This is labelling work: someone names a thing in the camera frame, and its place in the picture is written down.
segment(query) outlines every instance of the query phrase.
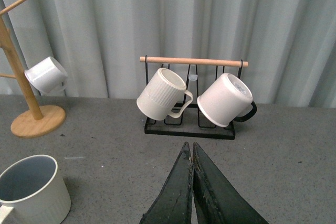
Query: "wooden dowel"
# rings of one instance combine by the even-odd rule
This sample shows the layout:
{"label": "wooden dowel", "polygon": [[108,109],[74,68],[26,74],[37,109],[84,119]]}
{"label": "wooden dowel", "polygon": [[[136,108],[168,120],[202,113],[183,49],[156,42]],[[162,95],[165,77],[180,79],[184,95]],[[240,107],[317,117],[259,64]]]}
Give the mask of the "wooden dowel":
{"label": "wooden dowel", "polygon": [[37,103],[37,100],[30,87],[30,84],[25,76],[25,72],[24,72],[25,70],[17,55],[14,44],[8,34],[7,28],[5,26],[5,23],[2,17],[0,17],[0,44],[2,45],[4,49],[9,65],[12,68],[12,71],[16,77],[16,80],[22,90],[22,93],[26,99],[26,102],[28,104],[29,110],[32,113],[33,118],[35,120],[42,119],[43,115],[42,115],[41,109]]}
{"label": "wooden dowel", "polygon": [[5,13],[8,13],[10,10],[12,10],[16,6],[22,4],[24,1],[26,1],[26,0],[18,0],[15,3],[12,3],[11,5],[7,6],[5,9],[0,11],[0,16],[4,15]]}
{"label": "wooden dowel", "polygon": [[[146,57],[141,56],[140,62],[146,62]],[[212,65],[241,67],[240,60],[213,60],[213,59],[193,59],[193,58],[166,58],[166,57],[147,57],[147,62],[151,63],[171,63],[171,64],[192,64],[192,65]],[[248,62],[243,61],[243,67],[248,67]]]}
{"label": "wooden dowel", "polygon": [[13,78],[16,79],[14,74],[6,74],[6,73],[0,73],[0,77],[5,77],[5,78]]}

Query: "wooden base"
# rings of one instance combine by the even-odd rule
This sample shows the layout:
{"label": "wooden base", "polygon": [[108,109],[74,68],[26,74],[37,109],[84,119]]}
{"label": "wooden base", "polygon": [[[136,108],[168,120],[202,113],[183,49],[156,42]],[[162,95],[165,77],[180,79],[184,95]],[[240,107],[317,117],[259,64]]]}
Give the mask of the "wooden base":
{"label": "wooden base", "polygon": [[65,120],[64,109],[55,105],[40,106],[43,118],[35,120],[28,110],[19,115],[10,127],[12,133],[18,137],[32,138],[45,135],[57,129]]}

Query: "white mug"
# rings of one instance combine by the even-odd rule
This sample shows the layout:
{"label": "white mug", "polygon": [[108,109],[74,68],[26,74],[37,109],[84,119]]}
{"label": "white mug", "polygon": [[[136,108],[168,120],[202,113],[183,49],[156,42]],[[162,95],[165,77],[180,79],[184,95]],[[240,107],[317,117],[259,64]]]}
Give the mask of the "white mug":
{"label": "white mug", "polygon": [[11,165],[0,175],[0,223],[8,215],[22,224],[60,224],[71,200],[56,160],[35,155]]}
{"label": "white mug", "polygon": [[[197,104],[205,117],[220,127],[227,127],[232,120],[245,122],[257,112],[249,88],[230,73],[222,74],[197,98]],[[250,104],[252,110],[238,117]]]}
{"label": "white mug", "polygon": [[[32,68],[25,70],[25,76],[42,94],[50,93],[51,90],[68,78],[65,69],[53,57],[48,57]],[[57,91],[62,91],[65,87],[64,85]]]}
{"label": "white mug", "polygon": [[[171,110],[184,94],[191,99],[181,107],[178,113],[172,112]],[[192,101],[193,94],[186,89],[183,79],[172,70],[159,68],[136,100],[136,104],[149,118],[164,120],[167,115],[179,118]]]}

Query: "black mug handle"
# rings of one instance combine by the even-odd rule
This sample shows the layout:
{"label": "black mug handle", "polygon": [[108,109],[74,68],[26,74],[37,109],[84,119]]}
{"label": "black mug handle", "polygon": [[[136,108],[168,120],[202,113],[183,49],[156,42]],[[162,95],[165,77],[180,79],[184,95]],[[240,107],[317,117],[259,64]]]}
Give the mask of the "black mug handle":
{"label": "black mug handle", "polygon": [[252,109],[250,112],[248,112],[246,115],[235,117],[234,121],[241,123],[249,120],[252,116],[254,116],[254,114],[257,113],[257,106],[254,101],[252,101],[251,105]]}

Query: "wooden mug tree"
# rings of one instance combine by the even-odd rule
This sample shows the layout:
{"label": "wooden mug tree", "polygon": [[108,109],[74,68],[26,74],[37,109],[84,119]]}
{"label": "wooden mug tree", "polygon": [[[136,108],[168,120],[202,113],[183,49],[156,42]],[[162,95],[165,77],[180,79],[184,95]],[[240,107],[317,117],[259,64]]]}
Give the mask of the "wooden mug tree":
{"label": "wooden mug tree", "polygon": [[0,77],[17,80],[26,99],[29,110],[19,115],[10,127],[12,133],[19,137],[32,138],[45,135],[58,128],[65,120],[64,109],[55,105],[39,106],[30,84],[25,76],[24,68],[6,28],[2,15],[9,12],[26,0],[18,0],[0,11],[0,47],[3,49],[14,75],[0,73]]}

